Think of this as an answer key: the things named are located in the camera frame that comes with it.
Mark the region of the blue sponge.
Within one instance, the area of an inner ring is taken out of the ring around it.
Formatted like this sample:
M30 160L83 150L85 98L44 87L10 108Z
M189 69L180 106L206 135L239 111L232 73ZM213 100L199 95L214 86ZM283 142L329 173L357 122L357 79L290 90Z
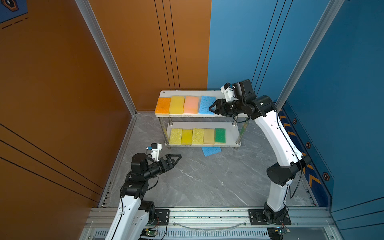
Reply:
M202 147L202 151L205 157L218 154L222 151L220 147Z
M200 107L198 114L200 115L214 115L209 108L215 103L216 98L211 96L201 96Z

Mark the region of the yellow porous sponge large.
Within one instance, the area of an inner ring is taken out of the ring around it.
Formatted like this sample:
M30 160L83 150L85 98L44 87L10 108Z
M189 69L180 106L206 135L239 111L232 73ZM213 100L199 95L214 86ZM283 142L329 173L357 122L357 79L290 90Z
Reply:
M171 129L171 135L169 144L170 145L181 145L182 144L183 129Z

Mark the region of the bright yellow foam sponge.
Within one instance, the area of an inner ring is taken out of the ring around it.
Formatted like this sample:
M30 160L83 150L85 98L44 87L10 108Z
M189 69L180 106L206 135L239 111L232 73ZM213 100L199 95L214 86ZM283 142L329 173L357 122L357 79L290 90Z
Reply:
M193 130L192 129L183 129L182 130L181 144L182 145L191 145L192 139L193 139Z

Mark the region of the pink sponge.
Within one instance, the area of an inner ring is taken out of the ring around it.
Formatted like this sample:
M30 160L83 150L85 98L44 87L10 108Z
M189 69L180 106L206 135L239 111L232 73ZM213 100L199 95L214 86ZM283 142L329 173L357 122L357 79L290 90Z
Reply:
M184 103L184 114L198 114L200 98L195 96L186 96Z

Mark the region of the green scrub sponge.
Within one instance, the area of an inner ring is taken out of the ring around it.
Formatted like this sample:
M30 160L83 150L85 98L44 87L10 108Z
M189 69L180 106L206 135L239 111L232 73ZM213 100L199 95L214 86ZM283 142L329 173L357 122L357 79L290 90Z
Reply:
M215 128L215 143L216 144L226 143L226 129Z

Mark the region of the white two-tier shelf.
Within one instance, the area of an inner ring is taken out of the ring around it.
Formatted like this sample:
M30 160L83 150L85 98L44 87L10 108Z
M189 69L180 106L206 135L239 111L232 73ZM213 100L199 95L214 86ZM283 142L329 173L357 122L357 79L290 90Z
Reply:
M216 99L224 99L225 95L221 91L160 91L160 98L171 98L173 96L181 97L199 97L209 96ZM183 115L159 115L155 114L160 121L162 132L164 134L164 146L170 147L233 147L239 148L242 145L242 138L246 132L248 122L240 123L247 119L247 115L239 114L236 121L233 118L220 115L203 114L183 114ZM224 144L203 144L203 145L173 145L170 144L172 129L226 129L226 142Z

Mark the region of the pale yellow sponge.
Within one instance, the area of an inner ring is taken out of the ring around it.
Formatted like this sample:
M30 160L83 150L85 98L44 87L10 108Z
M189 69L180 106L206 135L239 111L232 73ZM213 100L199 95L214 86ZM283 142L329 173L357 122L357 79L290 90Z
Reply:
M215 144L215 129L204 129L204 144L205 145Z

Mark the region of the orange sponge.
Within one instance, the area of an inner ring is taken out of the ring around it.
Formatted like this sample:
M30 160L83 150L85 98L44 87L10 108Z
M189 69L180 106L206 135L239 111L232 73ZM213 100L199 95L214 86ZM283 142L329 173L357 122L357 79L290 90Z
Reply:
M159 116L168 116L170 114L171 98L158 98L155 108L155 114Z

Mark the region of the left circuit board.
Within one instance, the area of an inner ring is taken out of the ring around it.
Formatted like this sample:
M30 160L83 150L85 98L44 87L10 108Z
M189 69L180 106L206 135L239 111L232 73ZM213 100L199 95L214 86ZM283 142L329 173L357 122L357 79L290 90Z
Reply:
M144 229L140 235L141 238L149 237L155 238L158 235L158 231L156 229Z

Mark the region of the circuit board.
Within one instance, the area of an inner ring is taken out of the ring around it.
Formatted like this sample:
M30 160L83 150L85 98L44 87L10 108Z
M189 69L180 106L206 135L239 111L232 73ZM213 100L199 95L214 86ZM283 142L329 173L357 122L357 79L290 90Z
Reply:
M141 238L149 237L155 238L158 235L158 231L156 229L144 229L140 235Z
M291 232L289 228L267 228L267 230L270 240L283 240L285 234L289 234Z

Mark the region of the right circuit board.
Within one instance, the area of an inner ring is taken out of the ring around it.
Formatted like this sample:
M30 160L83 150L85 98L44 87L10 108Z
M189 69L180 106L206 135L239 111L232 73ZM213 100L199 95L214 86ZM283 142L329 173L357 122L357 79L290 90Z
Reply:
M291 232L289 228L267 228L267 230L270 240L283 240L285 234L289 234Z

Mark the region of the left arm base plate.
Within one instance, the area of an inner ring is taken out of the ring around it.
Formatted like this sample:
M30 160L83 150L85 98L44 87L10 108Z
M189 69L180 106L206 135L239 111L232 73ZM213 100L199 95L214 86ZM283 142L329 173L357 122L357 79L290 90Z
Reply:
M147 226L168 226L170 220L169 209L154 209L146 211L149 214L149 221Z

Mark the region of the right aluminium corner post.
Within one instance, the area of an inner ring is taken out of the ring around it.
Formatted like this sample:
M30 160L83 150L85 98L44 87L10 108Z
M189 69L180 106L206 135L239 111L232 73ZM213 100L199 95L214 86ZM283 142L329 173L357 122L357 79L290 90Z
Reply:
M310 62L313 54L317 50L319 44L321 43L322 39L327 33L329 27L331 26L332 22L334 21L336 15L338 14L344 2L345 2L344 0L331 0L327 4L327 7L325 8L322 16L320 17L297 64L295 65L281 94L279 95L279 98L277 99L277 102L276 102L277 112L279 112L283 108L285 102L287 101L295 85L299 81L302 73L304 72L305 68Z

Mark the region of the left aluminium corner post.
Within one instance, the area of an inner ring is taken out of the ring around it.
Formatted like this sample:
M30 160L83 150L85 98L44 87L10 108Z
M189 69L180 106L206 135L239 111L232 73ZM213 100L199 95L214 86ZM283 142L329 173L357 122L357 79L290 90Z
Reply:
M100 24L96 18L96 15L91 7L89 1L75 0L83 19L85 20L88 29L101 53L106 66L108 67L111 76L130 112L133 117L137 115L137 109L133 103L132 97L128 91L127 85L122 77L122 74L118 68L118 65L114 59L114 56L110 50L107 40L103 34Z

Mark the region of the aluminium front rail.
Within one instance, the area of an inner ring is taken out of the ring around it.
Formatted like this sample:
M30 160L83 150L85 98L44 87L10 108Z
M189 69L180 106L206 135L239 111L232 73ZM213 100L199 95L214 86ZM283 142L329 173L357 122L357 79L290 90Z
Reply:
M138 240L269 240L267 228L289 228L283 240L340 240L342 235L326 208L288 207L292 224L251 225L248 210L261 207L155 208L169 209L168 226L156 229L155 238ZM82 240L106 240L118 208L92 209L81 233Z

